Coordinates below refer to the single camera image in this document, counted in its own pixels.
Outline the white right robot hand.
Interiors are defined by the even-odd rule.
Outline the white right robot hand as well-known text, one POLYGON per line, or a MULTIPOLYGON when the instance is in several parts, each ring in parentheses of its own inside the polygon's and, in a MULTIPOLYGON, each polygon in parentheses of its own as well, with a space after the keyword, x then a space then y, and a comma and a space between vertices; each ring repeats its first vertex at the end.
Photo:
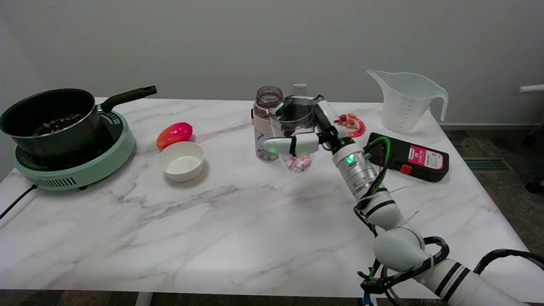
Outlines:
POLYGON ((268 113, 274 137, 264 141, 263 147, 270 153, 305 156, 323 147, 335 154, 355 143, 322 95, 291 95, 268 113))

